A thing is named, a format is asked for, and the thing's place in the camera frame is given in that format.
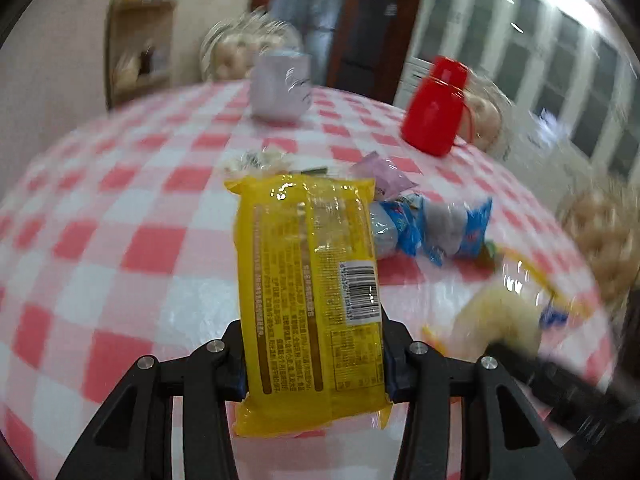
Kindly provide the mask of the purple snack packet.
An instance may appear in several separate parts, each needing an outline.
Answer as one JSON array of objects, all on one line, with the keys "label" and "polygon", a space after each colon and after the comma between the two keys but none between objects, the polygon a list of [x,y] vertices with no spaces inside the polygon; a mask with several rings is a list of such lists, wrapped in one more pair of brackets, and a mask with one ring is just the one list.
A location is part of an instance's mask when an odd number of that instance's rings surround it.
[{"label": "purple snack packet", "polygon": [[371,152],[349,168],[349,173],[359,179],[375,180],[376,200],[391,200],[402,192],[412,190],[416,182],[378,152]]}]

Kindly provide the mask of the beige chair at right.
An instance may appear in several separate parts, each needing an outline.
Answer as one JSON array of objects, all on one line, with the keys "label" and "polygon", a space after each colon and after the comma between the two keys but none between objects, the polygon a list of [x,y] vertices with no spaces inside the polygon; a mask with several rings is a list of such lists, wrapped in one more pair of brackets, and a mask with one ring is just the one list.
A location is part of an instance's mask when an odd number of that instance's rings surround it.
[{"label": "beige chair at right", "polygon": [[622,301],[639,274],[639,189],[609,176],[580,181],[561,200],[558,219],[590,267],[602,301]]}]

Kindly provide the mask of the blue white snack packet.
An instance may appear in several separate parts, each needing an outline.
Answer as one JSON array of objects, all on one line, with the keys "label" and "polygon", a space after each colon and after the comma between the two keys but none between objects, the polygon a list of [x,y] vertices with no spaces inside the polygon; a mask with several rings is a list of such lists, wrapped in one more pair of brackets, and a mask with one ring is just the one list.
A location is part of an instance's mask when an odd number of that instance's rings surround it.
[{"label": "blue white snack packet", "polygon": [[446,203],[412,193],[369,207],[375,257],[414,257],[419,250],[436,266],[447,258],[475,259],[485,246],[494,201]]}]

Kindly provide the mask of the beige tufted chair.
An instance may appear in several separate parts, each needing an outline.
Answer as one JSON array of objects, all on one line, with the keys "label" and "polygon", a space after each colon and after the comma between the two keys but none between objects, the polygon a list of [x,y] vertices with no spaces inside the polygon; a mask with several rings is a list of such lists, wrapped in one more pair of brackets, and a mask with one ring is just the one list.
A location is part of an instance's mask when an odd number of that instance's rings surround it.
[{"label": "beige tufted chair", "polygon": [[201,81],[247,79],[255,58],[272,49],[301,51],[303,40],[293,25],[274,18],[263,6],[218,22],[201,42]]}]

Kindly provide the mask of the white floral teapot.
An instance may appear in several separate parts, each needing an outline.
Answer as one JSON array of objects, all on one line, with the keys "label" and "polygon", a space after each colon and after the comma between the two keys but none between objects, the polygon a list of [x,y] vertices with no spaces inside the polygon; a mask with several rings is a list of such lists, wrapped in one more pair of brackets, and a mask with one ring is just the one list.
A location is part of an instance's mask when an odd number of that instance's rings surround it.
[{"label": "white floral teapot", "polygon": [[250,74],[250,108],[267,122],[299,122],[311,106],[310,56],[291,49],[269,49],[256,58]]}]

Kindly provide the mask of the wooden corner shelf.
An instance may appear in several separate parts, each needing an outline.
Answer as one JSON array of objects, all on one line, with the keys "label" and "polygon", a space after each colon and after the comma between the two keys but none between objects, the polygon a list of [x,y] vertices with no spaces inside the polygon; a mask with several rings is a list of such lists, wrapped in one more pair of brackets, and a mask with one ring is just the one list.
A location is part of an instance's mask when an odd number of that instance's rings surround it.
[{"label": "wooden corner shelf", "polygon": [[106,107],[112,110],[171,86],[175,0],[113,1],[104,48]]}]

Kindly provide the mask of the white glass door cabinet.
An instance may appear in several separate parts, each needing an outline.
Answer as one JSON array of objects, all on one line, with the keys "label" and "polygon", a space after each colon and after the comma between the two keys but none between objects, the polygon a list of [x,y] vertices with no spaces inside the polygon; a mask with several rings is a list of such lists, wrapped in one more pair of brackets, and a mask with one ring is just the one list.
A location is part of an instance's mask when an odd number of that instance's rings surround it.
[{"label": "white glass door cabinet", "polygon": [[421,0],[395,106],[439,55],[561,126],[572,164],[638,182],[639,57],[598,0]]}]

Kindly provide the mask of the beige chair behind jug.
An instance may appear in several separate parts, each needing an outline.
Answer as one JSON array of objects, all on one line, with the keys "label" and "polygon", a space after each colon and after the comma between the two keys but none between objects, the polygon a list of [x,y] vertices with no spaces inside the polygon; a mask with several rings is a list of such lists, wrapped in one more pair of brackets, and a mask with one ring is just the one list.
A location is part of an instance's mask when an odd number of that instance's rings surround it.
[{"label": "beige chair behind jug", "polygon": [[487,77],[470,73],[464,88],[465,104],[458,136],[490,157],[501,160],[513,138],[514,105]]}]

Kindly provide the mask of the red plastic jug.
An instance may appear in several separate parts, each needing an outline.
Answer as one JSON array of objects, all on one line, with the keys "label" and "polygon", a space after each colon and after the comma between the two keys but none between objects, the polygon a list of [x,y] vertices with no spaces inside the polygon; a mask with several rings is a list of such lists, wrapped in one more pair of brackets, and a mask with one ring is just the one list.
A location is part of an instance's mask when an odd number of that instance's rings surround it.
[{"label": "red plastic jug", "polygon": [[424,154],[442,158],[456,145],[466,118],[468,132],[463,137],[472,144],[474,118],[464,94],[469,73],[462,63],[438,56],[409,104],[401,139]]}]

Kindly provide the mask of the dark wooden doorway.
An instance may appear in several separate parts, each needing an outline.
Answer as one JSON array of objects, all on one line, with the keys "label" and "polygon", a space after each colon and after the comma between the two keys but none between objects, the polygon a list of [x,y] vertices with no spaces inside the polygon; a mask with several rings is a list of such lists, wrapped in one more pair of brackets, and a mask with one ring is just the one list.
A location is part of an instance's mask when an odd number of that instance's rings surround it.
[{"label": "dark wooden doorway", "polygon": [[292,25],[310,56],[311,81],[390,104],[421,0],[250,0]]}]

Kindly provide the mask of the clear cookie packet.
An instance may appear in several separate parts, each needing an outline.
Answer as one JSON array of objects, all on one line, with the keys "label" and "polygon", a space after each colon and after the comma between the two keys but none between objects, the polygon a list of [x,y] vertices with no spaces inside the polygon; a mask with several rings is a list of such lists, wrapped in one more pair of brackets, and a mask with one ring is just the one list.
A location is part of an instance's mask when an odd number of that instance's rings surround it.
[{"label": "clear cookie packet", "polygon": [[542,335],[582,325],[593,307],[564,295],[539,266],[514,249],[502,248],[495,271],[454,318],[446,337],[423,326],[426,342],[442,353],[474,362],[491,344],[536,356]]}]

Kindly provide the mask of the white nut snack packet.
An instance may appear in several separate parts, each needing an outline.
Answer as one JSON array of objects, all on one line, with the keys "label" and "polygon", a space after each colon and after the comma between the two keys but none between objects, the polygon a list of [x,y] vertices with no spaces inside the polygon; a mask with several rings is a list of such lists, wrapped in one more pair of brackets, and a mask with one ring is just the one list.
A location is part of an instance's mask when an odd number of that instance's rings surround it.
[{"label": "white nut snack packet", "polygon": [[224,162],[224,176],[227,180],[265,178],[277,174],[292,174],[293,171],[293,155],[280,148],[246,151]]}]

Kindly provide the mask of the yellow snack packet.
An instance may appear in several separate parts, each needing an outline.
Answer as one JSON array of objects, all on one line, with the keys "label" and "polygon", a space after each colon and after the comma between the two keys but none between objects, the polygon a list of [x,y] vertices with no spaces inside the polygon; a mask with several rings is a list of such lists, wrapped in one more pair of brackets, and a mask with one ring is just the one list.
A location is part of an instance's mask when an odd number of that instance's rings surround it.
[{"label": "yellow snack packet", "polygon": [[229,180],[248,391],[240,437],[303,434],[375,414],[385,424],[382,302],[371,179]]}]

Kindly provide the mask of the red white checkered tablecloth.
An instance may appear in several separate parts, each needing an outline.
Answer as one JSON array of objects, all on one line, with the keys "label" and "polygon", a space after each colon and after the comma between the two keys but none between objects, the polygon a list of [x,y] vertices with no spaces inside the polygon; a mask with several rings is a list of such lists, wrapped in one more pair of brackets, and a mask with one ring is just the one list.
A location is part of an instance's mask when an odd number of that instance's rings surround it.
[{"label": "red white checkered tablecloth", "polygon": [[608,317],[554,215],[475,148],[443,159],[401,140],[404,114],[328,88],[286,128],[255,122],[247,85],[198,84],[137,100],[37,157],[1,206],[1,430],[36,479],[52,479],[98,406],[145,354],[186,356],[238,315],[229,162],[267,146],[300,169],[390,159],[421,194],[491,198],[488,236],[590,307],[541,349],[607,386]]}]

